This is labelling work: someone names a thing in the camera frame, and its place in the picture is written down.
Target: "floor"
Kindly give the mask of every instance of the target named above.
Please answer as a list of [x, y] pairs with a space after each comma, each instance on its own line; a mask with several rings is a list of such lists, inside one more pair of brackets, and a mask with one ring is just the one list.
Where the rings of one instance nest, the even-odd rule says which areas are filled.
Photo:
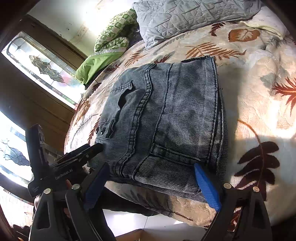
[[146, 217], [136, 213], [113, 212], [104, 210], [106, 221], [115, 236], [131, 232], [136, 229], [144, 229], [146, 233], [165, 241], [174, 240], [201, 240], [205, 231], [202, 227], [191, 227], [186, 223], [158, 214]]

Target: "denim fabric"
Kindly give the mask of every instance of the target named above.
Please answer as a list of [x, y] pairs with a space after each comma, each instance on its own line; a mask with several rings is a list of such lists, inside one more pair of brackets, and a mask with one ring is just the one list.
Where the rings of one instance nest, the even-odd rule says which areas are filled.
[[205, 202], [193, 164], [223, 181], [228, 153], [225, 108], [213, 57], [146, 64], [114, 84], [98, 125], [99, 161], [110, 180]]

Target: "brown leaf pattern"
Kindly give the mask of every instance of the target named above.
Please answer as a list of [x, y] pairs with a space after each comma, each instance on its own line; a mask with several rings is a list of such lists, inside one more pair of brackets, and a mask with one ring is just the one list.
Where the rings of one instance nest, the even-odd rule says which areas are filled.
[[93, 86], [93, 88], [92, 88], [92, 90], [91, 90], [91, 93], [95, 92], [96, 89], [97, 89], [101, 84], [102, 84], [102, 83], [96, 83], [96, 84]]
[[77, 122], [87, 113], [87, 111], [90, 108], [90, 106], [91, 106], [91, 104], [89, 103], [88, 100], [82, 101], [80, 108], [77, 109], [78, 116], [77, 116], [77, 119], [76, 119], [74, 125], [76, 125]]
[[140, 58], [142, 58], [142, 57], [144, 57], [146, 55], [146, 54], [141, 55], [141, 52], [142, 52], [141, 50], [138, 50], [134, 54], [132, 54], [132, 56], [124, 64], [124, 67], [129, 67], [130, 65], [132, 65], [133, 63], [135, 63]]
[[77, 109], [76, 109], [75, 115], [76, 115], [77, 112], [80, 110], [82, 103], [83, 103], [83, 101], [82, 101], [82, 99], [81, 99], [81, 100], [79, 101], [78, 106], [77, 106]]
[[209, 32], [209, 34], [211, 34], [214, 37], [217, 37], [216, 35], [216, 30], [223, 27], [225, 25], [225, 23], [215, 23], [212, 25], [211, 31]]
[[260, 36], [258, 30], [250, 31], [246, 28], [233, 29], [228, 34], [229, 42], [248, 42], [255, 40]]
[[118, 69], [120, 64], [109, 65], [107, 68], [104, 69], [105, 73], [110, 73]]
[[197, 30], [197, 29], [195, 29], [195, 30], [191, 30], [191, 31], [188, 31], [188, 32], [186, 32], [186, 33], [179, 34], [179, 35], [177, 35], [177, 37], [173, 37], [173, 38], [171, 38], [169, 41], [164, 41], [164, 44], [163, 44], [161, 47], [159, 47], [159, 49], [157, 49], [156, 51], [154, 51], [154, 52], [153, 52], [153, 55], [156, 55], [156, 54], [157, 54], [159, 51], [161, 51], [164, 47], [166, 47], [166, 46], [172, 44], [173, 42], [175, 42], [175, 41], [177, 41], [177, 40], [179, 40], [179, 39], [182, 39], [182, 38], [188, 36], [188, 34], [192, 33], [193, 31], [196, 31], [196, 30]]
[[164, 56], [163, 58], [161, 58], [160, 60], [158, 60], [158, 59], [155, 60], [154, 63], [155, 63], [155, 64], [158, 64], [158, 63], [164, 63], [164, 62], [167, 61], [168, 58], [170, 58], [170, 57], [171, 57], [171, 55], [168, 54], [168, 55]]
[[185, 47], [191, 47], [191, 50], [189, 50], [186, 53], [186, 58], [204, 57], [206, 55], [210, 55], [210, 56], [214, 56], [215, 60], [217, 60], [217, 57], [219, 58], [219, 60], [222, 60], [222, 58], [229, 59], [229, 57], [238, 58], [237, 55], [245, 55], [246, 53], [246, 50], [243, 53], [241, 53], [235, 50], [223, 49], [211, 42], [199, 44], [197, 46], [185, 46]]
[[282, 94], [283, 96], [289, 95], [286, 105], [291, 102], [291, 110], [290, 115], [292, 114], [292, 109], [296, 104], [296, 78], [291, 81], [288, 77], [285, 78], [289, 85], [286, 84], [278, 84], [277, 82], [272, 87], [272, 90], [276, 90], [276, 94]]
[[99, 125], [99, 121], [100, 121], [100, 117], [101, 115], [99, 116], [98, 120], [96, 121], [93, 129], [91, 130], [91, 132], [89, 133], [89, 138], [87, 139], [87, 143], [90, 145], [91, 143], [91, 139], [92, 137], [94, 136], [95, 132], [96, 132], [96, 129], [98, 128], [98, 125]]
[[68, 144], [70, 140], [69, 131], [67, 132], [66, 138], [65, 138], [65, 146]]
[[259, 145], [247, 151], [240, 158], [238, 164], [246, 162], [247, 164], [242, 170], [234, 174], [235, 177], [243, 176], [235, 188], [243, 188], [255, 182], [247, 188], [257, 186], [260, 189], [263, 200], [266, 201], [266, 182], [271, 185], [275, 183], [275, 176], [269, 168], [278, 168], [280, 166], [278, 159], [273, 155], [269, 155], [269, 153], [278, 151], [279, 147], [276, 143], [271, 141], [261, 142], [257, 133], [249, 124], [242, 120], [238, 120], [238, 122], [247, 126], [254, 133]]

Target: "window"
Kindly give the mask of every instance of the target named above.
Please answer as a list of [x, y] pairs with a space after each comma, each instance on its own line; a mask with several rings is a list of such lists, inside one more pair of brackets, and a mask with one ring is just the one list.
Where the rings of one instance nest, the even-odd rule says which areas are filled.
[[25, 131], [0, 112], [0, 173], [28, 187], [33, 177]]
[[20, 32], [2, 54], [32, 81], [76, 109], [85, 92], [75, 70], [29, 35]]

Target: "green pillow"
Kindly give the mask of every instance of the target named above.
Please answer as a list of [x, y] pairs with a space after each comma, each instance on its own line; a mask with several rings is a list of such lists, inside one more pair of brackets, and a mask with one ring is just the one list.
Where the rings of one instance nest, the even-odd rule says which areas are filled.
[[101, 51], [102, 47], [115, 39], [123, 28], [128, 24], [137, 22], [135, 10], [130, 9], [124, 13], [120, 13], [111, 19], [107, 28], [98, 36], [94, 45], [94, 51]]
[[127, 38], [119, 37], [105, 44], [101, 51], [90, 55], [76, 70], [77, 80], [82, 84], [86, 84], [97, 71], [121, 57], [128, 43]]

